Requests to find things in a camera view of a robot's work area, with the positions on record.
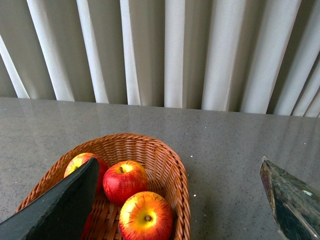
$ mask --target speckled stone surface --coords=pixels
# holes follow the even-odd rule
[[[263,156],[319,190],[319,118],[0,97],[0,222],[61,155],[120,132],[158,138],[180,156],[192,240],[282,240]]]

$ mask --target gray countertop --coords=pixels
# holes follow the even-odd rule
[[[0,222],[75,146],[130,132],[158,138],[188,178],[192,240],[281,240],[261,157],[320,182],[320,119],[0,97]]]

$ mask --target apple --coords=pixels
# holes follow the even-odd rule
[[[99,177],[98,177],[98,182],[97,182],[96,191],[95,191],[96,193],[98,193],[100,190],[103,189],[102,182],[104,179],[105,172],[108,170],[108,165],[102,157],[99,157],[96,154],[84,152],[84,153],[81,153],[81,154],[75,156],[69,162],[68,166],[66,167],[65,172],[64,172],[64,178],[66,176],[68,176],[69,174],[71,174],[74,170],[79,168],[81,165],[83,165],[84,163],[89,161],[89,159],[92,157],[96,158],[99,163]]]
[[[87,235],[87,233],[90,230],[91,223],[92,223],[92,213],[90,212],[89,215],[88,215],[88,218],[86,219],[85,224],[83,226],[82,235],[81,235],[80,239],[84,239],[85,238],[85,236]]]
[[[173,228],[172,209],[159,194],[139,192],[122,206],[119,226],[124,240],[168,240]]]
[[[136,161],[121,161],[103,176],[103,189],[111,203],[122,206],[132,195],[148,190],[148,175]]]

